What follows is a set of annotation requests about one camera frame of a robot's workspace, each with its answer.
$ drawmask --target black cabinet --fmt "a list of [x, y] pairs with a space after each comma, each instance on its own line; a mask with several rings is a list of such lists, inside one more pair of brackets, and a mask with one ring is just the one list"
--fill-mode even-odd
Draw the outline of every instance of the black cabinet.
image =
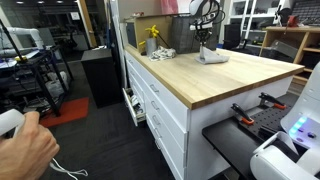
[[81, 63], [98, 108], [121, 102], [119, 77], [115, 71], [111, 50], [85, 51]]

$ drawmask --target wooden countertop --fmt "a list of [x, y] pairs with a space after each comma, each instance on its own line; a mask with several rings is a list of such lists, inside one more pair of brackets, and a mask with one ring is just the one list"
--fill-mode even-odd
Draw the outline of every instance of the wooden countertop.
[[304, 68], [301, 65], [223, 49], [217, 49], [217, 52], [230, 56], [229, 62], [210, 65], [195, 61], [198, 53], [152, 62], [130, 45], [125, 50], [189, 109], [197, 109], [292, 76], [303, 72]]
[[[267, 31], [285, 31], [286, 27], [267, 27]], [[296, 27], [288, 28], [288, 32], [314, 32], [320, 33], [319, 27], [305, 26], [305, 27]]]

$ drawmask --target gray carpet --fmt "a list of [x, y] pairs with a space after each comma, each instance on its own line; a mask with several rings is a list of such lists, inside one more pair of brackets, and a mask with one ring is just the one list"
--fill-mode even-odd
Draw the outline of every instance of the gray carpet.
[[[50, 128], [61, 147], [56, 156], [60, 165], [86, 169], [89, 176], [78, 179], [174, 179], [149, 129], [134, 126], [124, 103], [97, 109], [81, 63], [69, 65], [75, 80], [66, 101], [89, 97], [89, 114]], [[72, 178], [48, 168], [41, 179]]]

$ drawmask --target chair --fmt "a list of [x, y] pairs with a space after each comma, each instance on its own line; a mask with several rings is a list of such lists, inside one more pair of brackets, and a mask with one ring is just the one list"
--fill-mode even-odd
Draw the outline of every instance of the chair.
[[248, 39], [243, 39], [244, 44], [242, 48], [237, 48], [241, 42], [241, 27], [240, 24], [227, 24], [224, 26], [224, 40], [223, 49], [245, 53], [253, 54], [249, 49], [245, 49], [248, 43]]

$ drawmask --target yellow object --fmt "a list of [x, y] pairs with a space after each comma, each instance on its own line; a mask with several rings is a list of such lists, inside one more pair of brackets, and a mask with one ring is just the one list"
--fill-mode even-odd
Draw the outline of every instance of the yellow object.
[[19, 56], [15, 57], [14, 60], [16, 60], [17, 62], [20, 62], [20, 61], [27, 61], [27, 57], [26, 56], [21, 56], [22, 57], [22, 60], [20, 59]]
[[146, 41], [140, 42], [140, 43], [139, 43], [139, 46], [142, 46], [142, 45], [144, 45], [144, 44], [146, 44]]
[[156, 38], [158, 36], [158, 34], [160, 33], [157, 29], [156, 29], [156, 25], [153, 25], [151, 28], [147, 28], [145, 29], [146, 31], [150, 31], [150, 37]]

